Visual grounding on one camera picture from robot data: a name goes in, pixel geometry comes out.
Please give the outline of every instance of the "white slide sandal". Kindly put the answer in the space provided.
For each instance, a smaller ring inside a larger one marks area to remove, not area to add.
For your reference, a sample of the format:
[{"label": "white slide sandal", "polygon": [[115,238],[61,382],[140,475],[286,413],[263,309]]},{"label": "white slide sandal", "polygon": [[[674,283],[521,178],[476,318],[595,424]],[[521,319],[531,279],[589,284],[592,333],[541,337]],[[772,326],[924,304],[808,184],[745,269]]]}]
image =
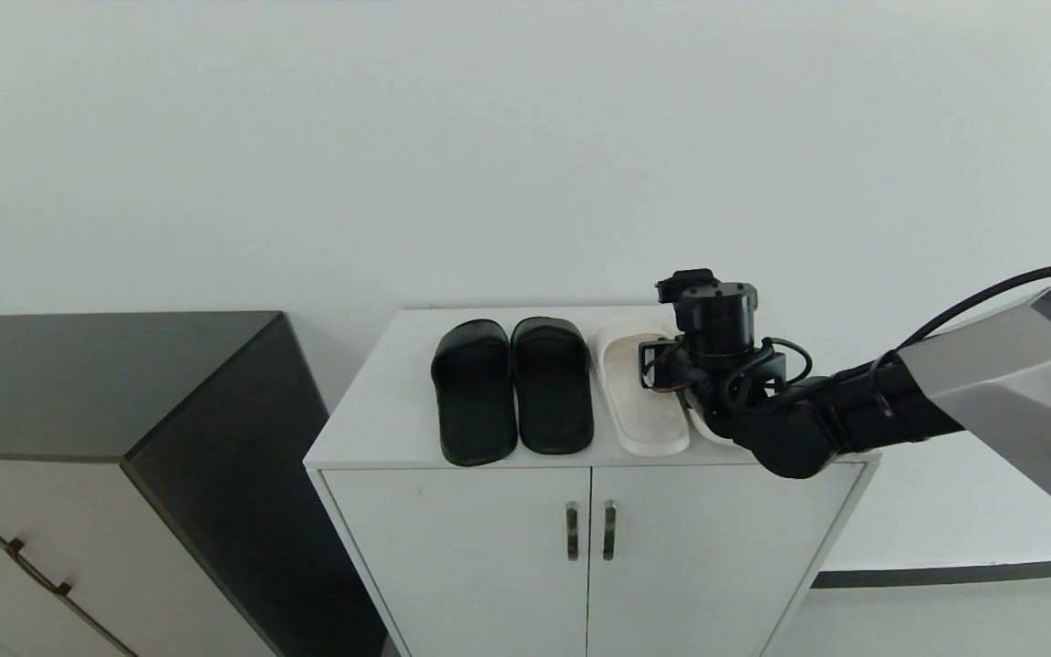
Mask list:
[{"label": "white slide sandal", "polygon": [[[672,336],[679,334],[681,331],[679,326],[675,325],[675,320],[668,320],[666,323],[663,323],[663,332],[667,336]],[[693,395],[684,395],[683,406],[683,411],[687,413],[688,419],[692,419],[692,428],[696,429],[696,432],[700,433],[701,436],[708,438],[708,440],[714,442],[718,446],[738,446],[729,438],[717,436],[712,429],[708,429],[708,424],[704,422],[704,417],[700,414],[700,409],[697,408],[697,403]]]},{"label": "white slide sandal", "polygon": [[639,383],[639,344],[663,340],[659,324],[612,320],[591,337],[591,353],[619,445],[635,456],[672,456],[688,449],[688,419],[679,396]]}]

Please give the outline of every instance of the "slide sandal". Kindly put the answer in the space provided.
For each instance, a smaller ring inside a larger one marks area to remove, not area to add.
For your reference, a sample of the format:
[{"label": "slide sandal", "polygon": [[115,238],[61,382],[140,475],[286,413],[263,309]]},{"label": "slide sandal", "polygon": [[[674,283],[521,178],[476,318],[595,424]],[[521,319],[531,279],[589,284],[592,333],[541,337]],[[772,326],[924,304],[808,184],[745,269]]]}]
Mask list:
[{"label": "slide sandal", "polygon": [[[675,325],[675,320],[668,320],[664,323],[663,331],[668,336],[682,332],[679,326]],[[716,433],[713,433],[712,429],[708,429],[708,422],[704,422],[704,416],[700,414],[700,408],[698,408],[700,403],[697,403],[696,395],[693,395],[692,392],[679,392],[679,395],[683,403],[683,411],[687,413],[688,419],[692,419],[692,427],[696,429],[697,433],[700,433],[701,436],[708,438],[708,440],[714,442],[718,446],[738,446],[729,438],[717,436]]]},{"label": "slide sandal", "polygon": [[440,452],[454,466],[500,460],[517,446],[509,340],[492,320],[472,320],[440,337],[432,357]]},{"label": "slide sandal", "polygon": [[531,316],[517,324],[510,342],[522,445],[537,453],[586,449],[595,436],[592,355],[578,328]]},{"label": "slide sandal", "polygon": [[639,344],[663,337],[659,324],[612,320],[591,338],[619,445],[635,456],[672,456],[688,449],[688,419],[679,396],[645,390],[639,383]]}]

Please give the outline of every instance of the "cabinet top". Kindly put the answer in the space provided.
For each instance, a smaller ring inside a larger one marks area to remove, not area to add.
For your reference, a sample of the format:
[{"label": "cabinet top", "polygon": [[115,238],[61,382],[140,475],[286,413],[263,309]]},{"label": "cabinet top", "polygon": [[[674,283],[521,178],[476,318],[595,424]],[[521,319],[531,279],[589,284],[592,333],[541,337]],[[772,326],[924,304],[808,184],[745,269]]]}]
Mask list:
[{"label": "cabinet top", "polygon": [[[330,420],[310,447],[308,469],[393,469],[394,467],[455,467],[440,453],[435,390],[430,377],[432,355],[440,337],[475,317],[497,321],[506,333],[527,316],[560,316],[578,326],[590,340],[599,325],[614,317],[639,316],[674,325],[672,308],[570,307],[472,308],[472,310],[405,310],[387,331],[339,401]],[[787,336],[775,326],[771,313],[758,312],[758,332]],[[595,439],[580,453],[547,456],[518,445],[508,457],[482,467],[593,467],[742,465],[757,463],[738,446],[718,446],[693,430],[692,446],[663,458],[642,458],[619,446],[616,427],[596,377],[591,377],[595,407]],[[877,459],[875,453],[848,454],[843,461]]]},{"label": "cabinet top", "polygon": [[279,315],[0,315],[0,458],[120,460]]}]

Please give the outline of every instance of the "robotic arm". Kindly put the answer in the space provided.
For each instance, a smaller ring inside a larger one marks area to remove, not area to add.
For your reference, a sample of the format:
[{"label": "robotic arm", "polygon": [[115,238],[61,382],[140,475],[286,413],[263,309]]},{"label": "robotic arm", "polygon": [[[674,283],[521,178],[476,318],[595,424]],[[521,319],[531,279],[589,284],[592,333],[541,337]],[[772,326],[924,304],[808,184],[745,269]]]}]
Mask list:
[{"label": "robotic arm", "polygon": [[[708,429],[750,450],[775,474],[806,478],[843,453],[967,429],[1051,494],[1051,287],[930,335],[1011,287],[1018,275],[961,302],[872,363],[809,377],[812,360],[777,337],[755,342],[757,290],[712,271],[677,271],[658,286],[682,334],[640,346],[640,377],[679,392]],[[805,369],[785,378],[785,354]]]}]

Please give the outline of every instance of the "drawer handle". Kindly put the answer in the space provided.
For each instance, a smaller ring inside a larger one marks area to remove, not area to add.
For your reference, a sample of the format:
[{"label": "drawer handle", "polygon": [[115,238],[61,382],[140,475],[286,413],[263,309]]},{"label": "drawer handle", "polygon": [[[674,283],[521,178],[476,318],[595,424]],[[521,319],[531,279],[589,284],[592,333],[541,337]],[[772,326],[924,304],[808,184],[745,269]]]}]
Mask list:
[{"label": "drawer handle", "polygon": [[566,502],[566,558],[578,561],[578,505]]},{"label": "drawer handle", "polygon": [[605,523],[602,528],[602,561],[614,560],[614,499],[605,500]]},{"label": "drawer handle", "polygon": [[7,550],[11,560],[16,562],[24,573],[29,575],[30,578],[35,579],[35,583],[45,588],[45,590],[47,590],[50,594],[66,598],[66,595],[71,593],[71,586],[67,582],[55,586],[50,579],[47,579],[45,575],[38,571],[37,567],[35,567],[30,561],[26,561],[26,558],[22,556],[22,549],[25,548],[25,546],[26,543],[21,539],[13,539],[11,542],[5,545],[5,550]]}]

